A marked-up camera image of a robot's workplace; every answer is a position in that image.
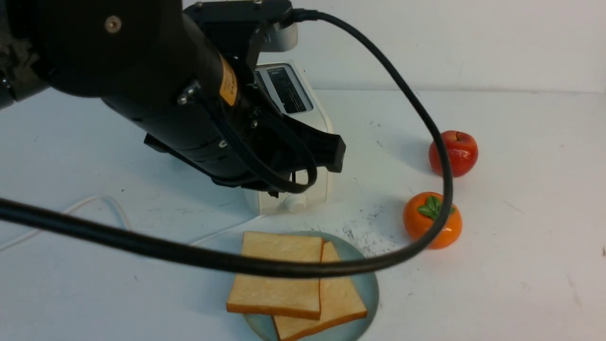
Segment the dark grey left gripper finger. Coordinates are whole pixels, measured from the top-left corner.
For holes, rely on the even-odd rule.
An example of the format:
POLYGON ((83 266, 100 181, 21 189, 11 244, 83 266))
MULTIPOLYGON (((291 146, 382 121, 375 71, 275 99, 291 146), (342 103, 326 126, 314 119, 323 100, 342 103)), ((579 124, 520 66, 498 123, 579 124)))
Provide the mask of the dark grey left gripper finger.
POLYGON ((316 167, 332 173, 342 172, 346 153, 342 136, 325 133, 288 116, 284 117, 284 123, 310 151, 316 167))

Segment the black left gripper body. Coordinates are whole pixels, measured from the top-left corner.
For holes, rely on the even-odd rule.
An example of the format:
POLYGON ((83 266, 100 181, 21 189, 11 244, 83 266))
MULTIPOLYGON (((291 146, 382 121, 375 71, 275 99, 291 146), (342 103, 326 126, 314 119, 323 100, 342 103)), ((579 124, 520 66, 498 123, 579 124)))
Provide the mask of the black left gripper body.
POLYGON ((240 166, 234 175, 212 175, 214 183, 266 192, 305 192, 318 177, 312 145, 318 129, 282 115, 255 82, 240 85, 231 71, 208 80, 209 118, 240 166))

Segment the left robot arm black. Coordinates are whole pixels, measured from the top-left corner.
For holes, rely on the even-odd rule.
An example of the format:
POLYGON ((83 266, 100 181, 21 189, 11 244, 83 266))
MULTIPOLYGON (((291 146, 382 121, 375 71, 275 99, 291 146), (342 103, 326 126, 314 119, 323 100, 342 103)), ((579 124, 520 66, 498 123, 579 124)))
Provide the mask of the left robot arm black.
POLYGON ((51 87, 101 99, 146 145, 225 187, 305 192, 346 145, 282 114, 255 74, 289 0, 3 0, 1 107, 51 87))

